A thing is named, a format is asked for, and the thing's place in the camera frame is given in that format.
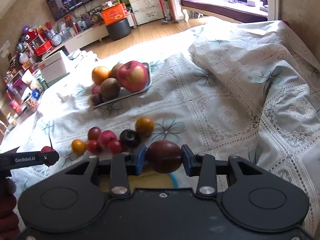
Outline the small red tomato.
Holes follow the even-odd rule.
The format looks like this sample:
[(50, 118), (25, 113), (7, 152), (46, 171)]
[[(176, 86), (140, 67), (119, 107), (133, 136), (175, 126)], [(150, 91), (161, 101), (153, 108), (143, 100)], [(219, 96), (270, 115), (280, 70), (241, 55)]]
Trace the small red tomato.
[(124, 152), (124, 146), (122, 145), (120, 140), (111, 140), (108, 143), (108, 150), (112, 155), (116, 155)]

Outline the pink radish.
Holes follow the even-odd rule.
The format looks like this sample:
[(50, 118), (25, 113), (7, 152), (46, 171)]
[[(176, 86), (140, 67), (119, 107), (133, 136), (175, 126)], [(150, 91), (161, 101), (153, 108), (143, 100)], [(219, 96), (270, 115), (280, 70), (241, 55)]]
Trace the pink radish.
[(98, 137), (98, 142), (101, 145), (102, 148), (107, 149), (109, 143), (112, 140), (116, 140), (117, 136), (115, 133), (113, 133), (112, 131), (106, 130), (106, 131), (102, 131)]

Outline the dark red plum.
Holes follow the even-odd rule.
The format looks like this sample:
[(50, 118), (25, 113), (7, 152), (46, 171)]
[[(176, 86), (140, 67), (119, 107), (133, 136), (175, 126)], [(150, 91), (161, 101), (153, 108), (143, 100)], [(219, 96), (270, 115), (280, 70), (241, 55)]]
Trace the dark red plum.
[(174, 142), (153, 142), (145, 154), (147, 163), (158, 173), (172, 173), (182, 165), (182, 151)]
[(98, 140), (100, 134), (101, 134), (101, 129), (99, 127), (90, 128), (88, 133), (87, 133), (88, 141), (90, 141), (90, 140)]

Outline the yellow orange tomato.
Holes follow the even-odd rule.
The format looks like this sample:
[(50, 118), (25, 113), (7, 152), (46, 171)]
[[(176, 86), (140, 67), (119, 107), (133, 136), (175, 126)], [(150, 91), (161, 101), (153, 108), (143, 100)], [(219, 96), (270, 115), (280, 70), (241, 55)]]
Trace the yellow orange tomato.
[(87, 150), (87, 144), (80, 139), (74, 139), (71, 143), (71, 148), (76, 155), (83, 155)]
[(154, 122), (147, 117), (141, 117), (136, 121), (135, 130), (142, 136), (150, 136), (154, 129)]

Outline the red radish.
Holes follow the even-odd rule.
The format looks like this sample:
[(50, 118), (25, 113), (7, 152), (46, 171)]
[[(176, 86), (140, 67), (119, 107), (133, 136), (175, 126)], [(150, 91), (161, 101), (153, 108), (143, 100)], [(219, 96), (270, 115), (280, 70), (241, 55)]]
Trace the red radish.
[(59, 160), (59, 154), (49, 146), (44, 146), (42, 148), (40, 157), (43, 163), (48, 167), (53, 166)]

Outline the gold metal tray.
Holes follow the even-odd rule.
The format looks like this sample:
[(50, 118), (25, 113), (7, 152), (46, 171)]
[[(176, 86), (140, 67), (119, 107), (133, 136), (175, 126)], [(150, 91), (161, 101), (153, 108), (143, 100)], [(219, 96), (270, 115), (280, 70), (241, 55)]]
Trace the gold metal tray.
[(140, 176), (128, 176), (130, 192), (135, 188), (144, 189), (176, 189), (178, 183), (174, 175), (155, 172), (152, 168), (144, 168)]

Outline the red can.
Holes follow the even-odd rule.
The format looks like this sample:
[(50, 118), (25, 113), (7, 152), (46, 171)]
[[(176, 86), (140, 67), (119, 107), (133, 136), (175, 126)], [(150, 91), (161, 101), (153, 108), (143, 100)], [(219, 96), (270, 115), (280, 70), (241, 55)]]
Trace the red can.
[(22, 114), (22, 108), (21, 108), (20, 104), (15, 99), (12, 99), (10, 101), (9, 105), (15, 111), (15, 113), (17, 113), (18, 115)]

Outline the glass jar of nuts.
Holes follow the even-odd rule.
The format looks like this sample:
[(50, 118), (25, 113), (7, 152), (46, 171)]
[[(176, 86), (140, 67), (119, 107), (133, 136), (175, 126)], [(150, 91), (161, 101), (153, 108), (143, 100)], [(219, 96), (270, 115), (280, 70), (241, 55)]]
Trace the glass jar of nuts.
[(33, 112), (36, 112), (39, 107), (38, 101), (32, 97), (28, 97), (25, 100), (25, 103), (26, 103), (27, 107)]

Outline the dark plum on plate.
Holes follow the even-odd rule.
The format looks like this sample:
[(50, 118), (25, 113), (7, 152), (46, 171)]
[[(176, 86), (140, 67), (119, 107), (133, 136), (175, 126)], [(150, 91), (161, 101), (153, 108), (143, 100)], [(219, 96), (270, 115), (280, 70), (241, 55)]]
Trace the dark plum on plate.
[(97, 94), (92, 94), (90, 96), (90, 102), (92, 106), (97, 106), (101, 103), (103, 103), (103, 97), (101, 94), (97, 93)]

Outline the front brown kiwi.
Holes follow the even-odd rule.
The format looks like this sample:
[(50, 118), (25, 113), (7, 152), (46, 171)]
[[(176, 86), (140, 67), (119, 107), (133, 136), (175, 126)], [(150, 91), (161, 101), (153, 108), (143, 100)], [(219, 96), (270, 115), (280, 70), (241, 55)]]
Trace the front brown kiwi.
[(120, 84), (114, 77), (109, 77), (100, 85), (100, 93), (106, 100), (113, 100), (118, 97)]

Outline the large red apple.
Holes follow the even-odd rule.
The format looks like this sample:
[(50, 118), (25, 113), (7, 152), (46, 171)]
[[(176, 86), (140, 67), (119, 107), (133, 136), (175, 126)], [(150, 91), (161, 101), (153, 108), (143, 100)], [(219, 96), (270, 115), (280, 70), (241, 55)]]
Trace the large red apple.
[(129, 92), (138, 92), (147, 84), (148, 71), (142, 63), (129, 61), (119, 68), (118, 81)]

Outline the back brown kiwi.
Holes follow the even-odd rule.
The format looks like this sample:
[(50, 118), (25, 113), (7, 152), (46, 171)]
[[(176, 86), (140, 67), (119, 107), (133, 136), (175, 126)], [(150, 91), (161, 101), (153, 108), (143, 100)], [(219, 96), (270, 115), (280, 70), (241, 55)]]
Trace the back brown kiwi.
[(122, 66), (123, 66), (122, 63), (118, 63), (118, 64), (114, 65), (114, 67), (110, 71), (109, 77), (117, 79), (118, 78), (118, 72), (119, 72), (119, 70), (120, 70), (120, 68)]

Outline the white cardboard box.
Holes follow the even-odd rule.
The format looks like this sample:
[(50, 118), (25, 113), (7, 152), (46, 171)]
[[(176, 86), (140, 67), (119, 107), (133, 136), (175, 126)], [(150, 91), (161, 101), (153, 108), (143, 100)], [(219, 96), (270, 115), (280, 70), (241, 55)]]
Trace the white cardboard box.
[(50, 87), (69, 74), (72, 62), (63, 51), (57, 51), (38, 64), (38, 68)]

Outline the black round ottoman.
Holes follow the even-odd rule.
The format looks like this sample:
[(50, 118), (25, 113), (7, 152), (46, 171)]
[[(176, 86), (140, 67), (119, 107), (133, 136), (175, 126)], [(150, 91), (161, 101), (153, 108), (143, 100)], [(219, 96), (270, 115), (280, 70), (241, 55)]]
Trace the black round ottoman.
[(113, 40), (119, 40), (128, 36), (131, 33), (131, 27), (127, 18), (119, 20), (106, 26), (109, 37)]

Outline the orange crate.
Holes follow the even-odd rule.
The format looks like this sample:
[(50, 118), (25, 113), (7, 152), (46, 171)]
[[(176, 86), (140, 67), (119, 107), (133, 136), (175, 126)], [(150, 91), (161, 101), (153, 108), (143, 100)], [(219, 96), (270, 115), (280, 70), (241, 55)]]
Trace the orange crate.
[(116, 23), (127, 18), (128, 12), (125, 3), (120, 0), (109, 0), (101, 4), (101, 15), (106, 25)]

